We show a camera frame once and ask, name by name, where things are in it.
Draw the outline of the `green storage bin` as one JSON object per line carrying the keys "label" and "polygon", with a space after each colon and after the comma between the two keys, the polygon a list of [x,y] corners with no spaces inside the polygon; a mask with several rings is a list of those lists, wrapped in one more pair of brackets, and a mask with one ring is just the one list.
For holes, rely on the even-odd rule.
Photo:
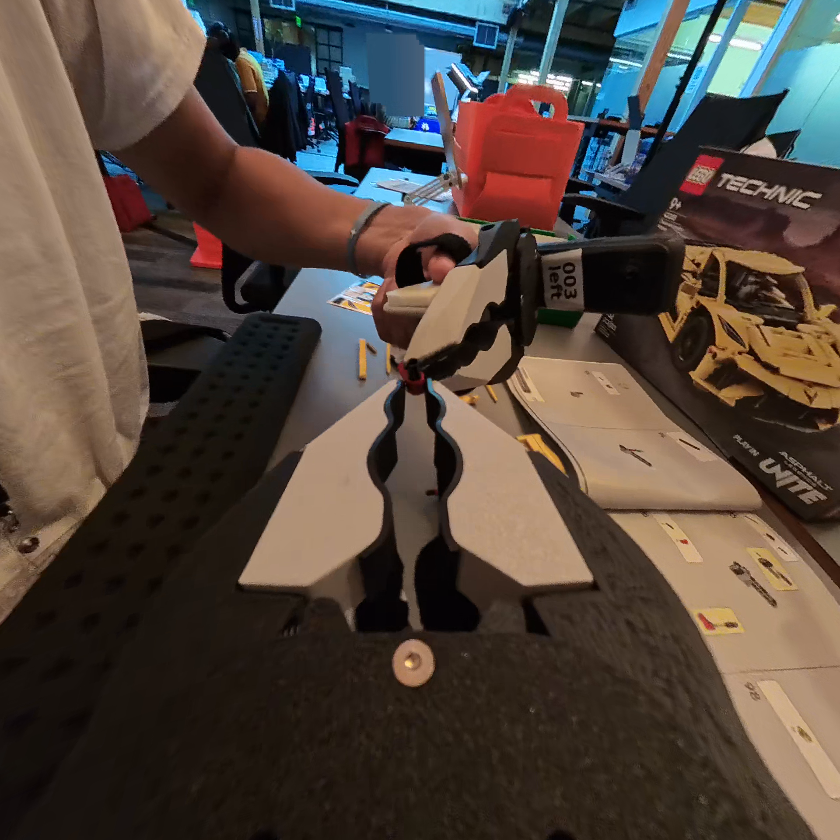
{"label": "green storage bin", "polygon": [[[465,225],[468,225],[476,230],[479,227],[492,225],[486,220],[476,220],[476,219],[469,219],[469,218],[462,218],[462,216],[457,216],[457,218],[461,222],[464,222]],[[581,239],[579,233],[574,227],[571,227],[568,223],[562,222],[559,218],[555,220],[555,225],[551,230],[541,230],[541,229],[531,227],[531,229],[528,229],[528,232],[536,237],[537,244],[545,244],[552,240],[561,240],[561,242],[567,243],[567,242],[574,242],[574,240]],[[582,319],[582,313],[562,312],[562,311],[551,315],[550,311],[541,309],[537,315],[537,322],[540,325],[557,326],[557,328],[564,328],[564,329],[576,328],[578,323],[581,322],[581,319]]]}

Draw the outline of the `person's left forearm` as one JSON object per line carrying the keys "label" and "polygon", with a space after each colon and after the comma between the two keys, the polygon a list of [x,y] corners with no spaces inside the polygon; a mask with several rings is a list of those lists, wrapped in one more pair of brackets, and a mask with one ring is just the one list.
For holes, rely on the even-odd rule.
{"label": "person's left forearm", "polygon": [[238,146],[190,89],[161,126],[117,157],[175,208],[242,256],[297,268],[351,268],[383,277],[385,257],[404,239],[399,208],[385,206],[351,247],[371,202],[341,195],[293,164]]}

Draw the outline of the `red office chair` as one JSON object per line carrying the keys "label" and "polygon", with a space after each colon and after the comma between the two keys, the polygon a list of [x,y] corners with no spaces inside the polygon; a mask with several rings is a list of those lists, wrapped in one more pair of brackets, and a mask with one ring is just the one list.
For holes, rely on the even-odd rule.
{"label": "red office chair", "polygon": [[344,174],[361,182],[371,170],[385,168],[385,123],[371,116],[358,116],[347,122],[340,136],[337,164]]}

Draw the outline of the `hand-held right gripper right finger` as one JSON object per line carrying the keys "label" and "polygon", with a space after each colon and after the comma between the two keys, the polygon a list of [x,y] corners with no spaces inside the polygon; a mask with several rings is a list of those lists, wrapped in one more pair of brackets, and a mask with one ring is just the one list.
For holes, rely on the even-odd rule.
{"label": "hand-held right gripper right finger", "polygon": [[557,471],[437,383],[427,383],[440,533],[455,588],[481,612],[497,602],[592,590],[595,580],[538,467]]}

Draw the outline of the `open instruction booklet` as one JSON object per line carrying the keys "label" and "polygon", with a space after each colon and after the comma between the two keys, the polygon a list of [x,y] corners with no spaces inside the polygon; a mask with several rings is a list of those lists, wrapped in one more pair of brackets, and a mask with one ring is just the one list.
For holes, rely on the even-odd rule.
{"label": "open instruction booklet", "polygon": [[755,514],[612,512],[688,611],[754,749],[839,839],[839,602]]}

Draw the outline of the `grey desk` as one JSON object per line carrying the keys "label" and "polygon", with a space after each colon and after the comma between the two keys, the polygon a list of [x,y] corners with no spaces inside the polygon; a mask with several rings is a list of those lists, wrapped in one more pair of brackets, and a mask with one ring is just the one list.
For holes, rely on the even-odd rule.
{"label": "grey desk", "polygon": [[[328,304],[354,282],[352,277],[335,271],[302,271],[280,301],[276,313],[317,320],[321,339],[307,367],[299,395],[282,432],[275,461],[292,450],[304,447],[320,436],[345,414],[368,399],[383,387],[383,343],[378,340],[372,319],[352,315]],[[366,383],[357,381],[358,340],[364,339],[378,350],[366,359]],[[832,556],[824,559],[823,545],[830,549],[839,546],[839,526],[803,526],[792,519],[786,511],[764,498],[761,509],[755,512],[782,540],[792,546],[813,569],[824,584],[834,591],[839,602],[839,585],[830,573],[839,571]]]}

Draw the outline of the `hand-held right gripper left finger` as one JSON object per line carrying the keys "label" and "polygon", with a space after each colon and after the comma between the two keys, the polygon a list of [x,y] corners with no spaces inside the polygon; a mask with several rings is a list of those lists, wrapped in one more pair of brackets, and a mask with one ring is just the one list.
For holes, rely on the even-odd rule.
{"label": "hand-held right gripper left finger", "polygon": [[388,381],[300,453],[289,483],[238,578],[247,593],[362,604],[362,553],[383,532],[385,498],[368,457],[389,426]]}

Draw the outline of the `toy car set box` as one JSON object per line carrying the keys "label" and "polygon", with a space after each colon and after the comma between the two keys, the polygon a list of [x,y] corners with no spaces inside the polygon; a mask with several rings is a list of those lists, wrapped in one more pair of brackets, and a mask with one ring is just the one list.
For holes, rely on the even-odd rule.
{"label": "toy car set box", "polygon": [[839,170],[702,147],[658,219],[685,243],[655,318],[596,335],[808,522],[839,519]]}

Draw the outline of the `yellow black flat piece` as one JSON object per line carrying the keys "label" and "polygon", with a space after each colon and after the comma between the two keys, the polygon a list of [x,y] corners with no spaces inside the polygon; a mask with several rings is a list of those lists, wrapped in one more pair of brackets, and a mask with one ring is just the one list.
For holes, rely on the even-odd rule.
{"label": "yellow black flat piece", "polygon": [[568,476],[561,457],[555,454],[548,445],[545,445],[541,435],[520,435],[516,437],[516,442],[519,442],[530,453],[543,456],[554,468],[564,476]]}

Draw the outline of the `red plastic carry case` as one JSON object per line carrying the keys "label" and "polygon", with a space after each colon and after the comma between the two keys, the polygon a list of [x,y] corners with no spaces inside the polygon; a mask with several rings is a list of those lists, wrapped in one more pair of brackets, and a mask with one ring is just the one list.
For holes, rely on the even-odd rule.
{"label": "red plastic carry case", "polygon": [[461,187],[451,189],[458,216],[552,232],[582,132],[551,87],[514,85],[459,103],[452,153]]}

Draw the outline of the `scattered yellow black bricks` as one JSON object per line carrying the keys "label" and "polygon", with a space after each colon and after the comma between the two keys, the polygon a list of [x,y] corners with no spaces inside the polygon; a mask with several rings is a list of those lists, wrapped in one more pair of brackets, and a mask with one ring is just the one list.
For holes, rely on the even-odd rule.
{"label": "scattered yellow black bricks", "polygon": [[[366,363],[368,363],[369,354],[372,354],[375,357],[378,354],[378,350],[373,346],[371,346],[366,340],[359,339],[358,350],[357,350],[357,381],[358,383],[366,383],[366,378],[368,378]],[[385,361],[390,364],[390,361],[392,361],[390,356],[386,357]],[[488,392],[492,404],[497,404],[499,397],[497,397],[495,388],[492,385],[485,385],[483,388]],[[479,398],[476,395],[468,394],[468,395],[462,395],[459,399],[466,402],[468,405],[475,405]]]}

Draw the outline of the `colourful printed leaflet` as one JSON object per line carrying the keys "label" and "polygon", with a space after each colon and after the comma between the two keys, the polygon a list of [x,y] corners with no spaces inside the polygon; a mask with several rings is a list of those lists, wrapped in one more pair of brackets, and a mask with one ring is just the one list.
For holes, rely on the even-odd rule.
{"label": "colourful printed leaflet", "polygon": [[347,289],[330,298],[328,304],[334,308],[372,315],[372,302],[379,292],[381,284],[371,280],[357,280]]}

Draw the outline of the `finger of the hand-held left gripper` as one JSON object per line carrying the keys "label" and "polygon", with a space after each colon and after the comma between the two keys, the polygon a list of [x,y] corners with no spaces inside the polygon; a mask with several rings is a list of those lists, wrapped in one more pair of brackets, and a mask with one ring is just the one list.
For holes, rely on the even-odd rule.
{"label": "finger of the hand-held left gripper", "polygon": [[435,323],[434,391],[461,394],[493,384],[519,361],[520,351],[505,322]]}
{"label": "finger of the hand-held left gripper", "polygon": [[434,368],[434,325],[465,328],[479,322],[505,322],[509,292],[506,251],[490,260],[471,257],[454,268],[441,285],[423,282],[403,288],[403,316],[417,319],[403,361]]}

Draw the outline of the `person's white shirt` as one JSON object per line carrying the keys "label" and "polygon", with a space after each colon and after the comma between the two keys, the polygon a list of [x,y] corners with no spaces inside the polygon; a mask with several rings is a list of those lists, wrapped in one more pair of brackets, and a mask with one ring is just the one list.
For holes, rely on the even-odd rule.
{"label": "person's white shirt", "polygon": [[183,2],[1,2],[3,621],[138,449],[141,318],[94,153],[173,115],[203,51]]}

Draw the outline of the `person's left hand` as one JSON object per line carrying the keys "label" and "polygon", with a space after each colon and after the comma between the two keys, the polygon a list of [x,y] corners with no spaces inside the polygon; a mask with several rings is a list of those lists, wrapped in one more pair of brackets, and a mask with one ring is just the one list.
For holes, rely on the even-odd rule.
{"label": "person's left hand", "polygon": [[369,277],[382,278],[372,302],[372,319],[382,342],[406,350],[417,326],[417,319],[388,313],[389,292],[396,289],[396,266],[400,254],[414,243],[443,235],[454,235],[478,244],[478,229],[455,216],[434,213],[423,208],[390,206],[382,211],[362,233],[357,250],[357,266]]}

